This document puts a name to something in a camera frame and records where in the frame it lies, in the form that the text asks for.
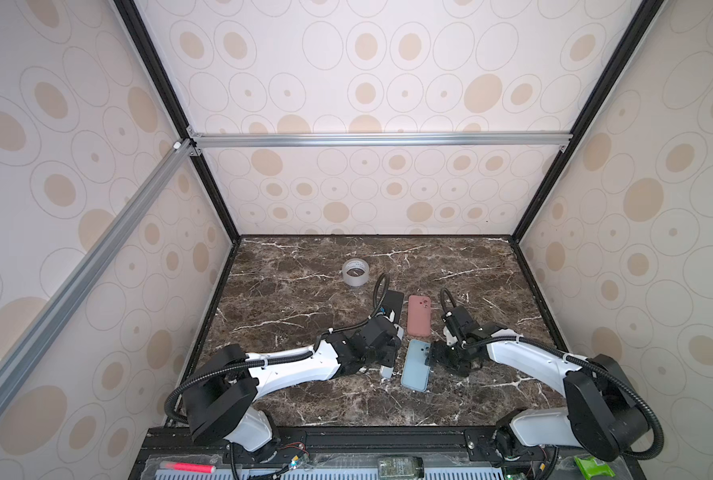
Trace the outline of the light blue phone case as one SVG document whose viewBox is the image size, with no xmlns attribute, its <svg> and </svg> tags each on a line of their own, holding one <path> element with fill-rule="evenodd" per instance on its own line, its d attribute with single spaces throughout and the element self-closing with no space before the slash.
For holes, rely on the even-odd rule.
<svg viewBox="0 0 713 480">
<path fill-rule="evenodd" d="M 401 384 L 404 388 L 416 392 L 425 392 L 428 388 L 431 366 L 429 365 L 431 344 L 413 339 L 406 354 Z"/>
</svg>

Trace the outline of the pink phone case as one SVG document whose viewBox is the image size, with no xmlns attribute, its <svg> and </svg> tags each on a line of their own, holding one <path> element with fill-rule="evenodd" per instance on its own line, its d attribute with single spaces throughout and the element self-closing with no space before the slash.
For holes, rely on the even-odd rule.
<svg viewBox="0 0 713 480">
<path fill-rule="evenodd" d="M 432 300 L 428 296 L 411 295 L 408 300 L 408 334 L 418 338 L 432 335 Z"/>
</svg>

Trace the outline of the black phone from blue case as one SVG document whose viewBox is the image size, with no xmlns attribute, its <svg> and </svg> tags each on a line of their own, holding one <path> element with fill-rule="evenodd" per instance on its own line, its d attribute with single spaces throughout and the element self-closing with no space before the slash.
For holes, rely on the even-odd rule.
<svg viewBox="0 0 713 480">
<path fill-rule="evenodd" d="M 382 366 L 380 368 L 380 376 L 384 379 L 391 379 L 394 374 L 394 368 L 392 367 L 387 367 L 387 366 Z"/>
</svg>

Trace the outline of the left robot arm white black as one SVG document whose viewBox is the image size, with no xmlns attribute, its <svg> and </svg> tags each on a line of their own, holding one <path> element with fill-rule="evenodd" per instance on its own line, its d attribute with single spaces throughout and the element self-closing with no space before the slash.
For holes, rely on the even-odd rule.
<svg viewBox="0 0 713 480">
<path fill-rule="evenodd" d="M 274 353 L 248 353 L 238 345 L 218 350 L 182 384 L 184 422 L 192 443 L 222 441 L 267 458 L 278 445 L 270 414 L 254 404 L 268 394 L 315 381 L 357 374 L 372 365 L 395 367 L 404 329 L 379 313 L 352 328 L 328 330 L 314 345 Z"/>
</svg>

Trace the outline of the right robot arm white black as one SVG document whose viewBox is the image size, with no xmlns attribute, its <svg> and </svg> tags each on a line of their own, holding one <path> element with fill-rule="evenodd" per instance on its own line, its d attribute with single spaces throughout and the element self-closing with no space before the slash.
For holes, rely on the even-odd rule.
<svg viewBox="0 0 713 480">
<path fill-rule="evenodd" d="M 480 324 L 462 305 L 443 309 L 445 340 L 431 347 L 432 364 L 467 377 L 487 362 L 512 367 L 561 394 L 563 408 L 516 409 L 496 425 L 491 444 L 500 458 L 539 446 L 582 448 L 596 458 L 658 457 L 663 426 L 616 360 L 564 352 L 506 326 Z"/>
</svg>

